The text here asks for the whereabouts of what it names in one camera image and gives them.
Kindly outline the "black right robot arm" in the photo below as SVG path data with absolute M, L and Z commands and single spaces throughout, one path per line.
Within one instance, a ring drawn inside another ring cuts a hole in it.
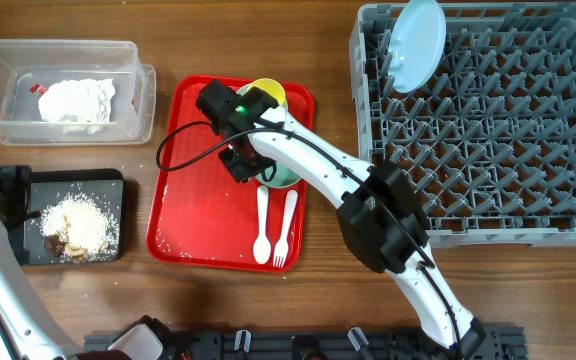
M 196 106 L 227 144 L 219 157 L 236 181 L 276 163 L 289 168 L 335 207 L 347 248 L 370 270 L 393 278 L 431 340 L 457 359 L 476 352 L 483 327 L 435 264 L 429 222 L 396 164 L 374 166 L 338 150 L 263 90 L 240 95 L 213 81 Z

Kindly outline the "light green bowl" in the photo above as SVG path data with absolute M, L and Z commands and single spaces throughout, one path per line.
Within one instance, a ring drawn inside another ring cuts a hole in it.
M 262 170 L 255 179 L 269 188 L 288 188 L 301 180 L 301 177 L 288 167 L 276 162 L 274 165 Z

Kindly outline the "food scraps and rice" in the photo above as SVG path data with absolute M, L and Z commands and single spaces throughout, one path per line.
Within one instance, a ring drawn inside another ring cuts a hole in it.
M 65 261 L 103 262 L 119 252 L 117 217 L 85 194 L 68 193 L 49 205 L 41 212 L 39 229 L 45 250 Z

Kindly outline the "white plastic fork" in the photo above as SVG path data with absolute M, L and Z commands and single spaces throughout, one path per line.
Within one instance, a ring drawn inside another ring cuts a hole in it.
M 286 194 L 284 212 L 282 218 L 282 226 L 279 240 L 275 244 L 273 266 L 276 268 L 282 268 L 285 265 L 285 261 L 288 254 L 288 235 L 294 216 L 298 201 L 298 193 L 296 190 L 289 190 Z

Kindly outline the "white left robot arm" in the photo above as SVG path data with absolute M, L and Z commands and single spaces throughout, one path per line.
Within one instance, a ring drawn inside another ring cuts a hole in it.
M 160 359 L 165 332 L 147 316 L 102 350 L 86 351 L 54 321 L 25 277 L 9 231 L 30 218 L 32 172 L 24 165 L 0 167 L 0 359 Z

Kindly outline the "white napkin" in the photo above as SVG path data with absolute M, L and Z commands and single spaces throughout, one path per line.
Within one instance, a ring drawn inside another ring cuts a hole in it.
M 43 121 L 57 124 L 64 134 L 94 134 L 110 122 L 115 93 L 110 78 L 64 80 L 39 97 L 38 109 Z

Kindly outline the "small light blue saucer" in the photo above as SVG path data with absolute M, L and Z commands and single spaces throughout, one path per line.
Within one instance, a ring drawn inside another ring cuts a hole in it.
M 240 88 L 236 91 L 236 93 L 237 93 L 238 95 L 244 95 L 244 94 L 248 91 L 248 89 L 249 89 L 249 84 L 246 84 L 246 85 L 240 87 Z

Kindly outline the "yellow plastic cup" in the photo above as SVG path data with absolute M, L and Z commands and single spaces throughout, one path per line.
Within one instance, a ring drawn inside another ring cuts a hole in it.
M 271 78 L 260 78 L 243 87 L 245 92 L 248 92 L 252 88 L 258 88 L 265 91 L 273 97 L 280 106 L 288 108 L 285 89 L 278 81 Z

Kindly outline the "large light blue plate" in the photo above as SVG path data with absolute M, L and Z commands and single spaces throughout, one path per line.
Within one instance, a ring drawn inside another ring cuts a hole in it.
M 446 18 L 436 0 L 410 0 L 392 30 L 387 67 L 394 90 L 410 93 L 426 84 L 436 71 L 446 41 Z

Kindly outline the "red snack wrapper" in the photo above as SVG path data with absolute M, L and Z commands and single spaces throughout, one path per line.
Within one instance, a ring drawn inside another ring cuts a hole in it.
M 33 87 L 30 88 L 30 92 L 34 95 L 42 96 L 48 89 L 49 89 L 48 86 L 35 84 Z

